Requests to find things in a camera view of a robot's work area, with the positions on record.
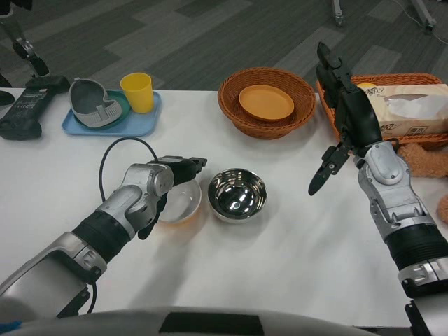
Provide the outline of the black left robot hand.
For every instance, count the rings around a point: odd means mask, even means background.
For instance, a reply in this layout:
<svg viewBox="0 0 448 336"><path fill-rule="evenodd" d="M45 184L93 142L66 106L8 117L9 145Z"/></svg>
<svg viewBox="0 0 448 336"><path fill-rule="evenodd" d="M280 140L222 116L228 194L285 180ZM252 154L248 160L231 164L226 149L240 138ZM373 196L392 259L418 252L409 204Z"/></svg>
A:
<svg viewBox="0 0 448 336"><path fill-rule="evenodd" d="M184 158L175 155L165 155L163 157L159 157L157 160L150 161L150 163L154 162L166 165L171 169L174 175L173 186L177 186L193 180L196 175L198 175L206 166L207 159L203 157ZM140 238L141 240L145 240L149 236L149 234L153 230L154 225L158 222L160 214L165 209L167 203L167 195L168 192L164 192L161 196L161 199L157 202L157 212L155 218L148 224L147 227L138 232L138 238Z"/></svg>

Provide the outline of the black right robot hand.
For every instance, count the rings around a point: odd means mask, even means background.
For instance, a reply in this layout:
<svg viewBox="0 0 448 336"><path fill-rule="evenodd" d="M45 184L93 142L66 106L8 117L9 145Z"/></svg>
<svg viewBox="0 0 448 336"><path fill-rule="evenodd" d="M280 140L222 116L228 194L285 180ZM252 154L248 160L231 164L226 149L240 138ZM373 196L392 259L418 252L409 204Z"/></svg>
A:
<svg viewBox="0 0 448 336"><path fill-rule="evenodd" d="M382 140L374 109L365 92L353 83L350 68L322 41L318 43L317 55L318 83L323 88L325 103L335 110L340 140L323 154L321 166L309 184L310 195L316 194L330 176L339 172L350 153L365 155L372 144Z"/></svg>

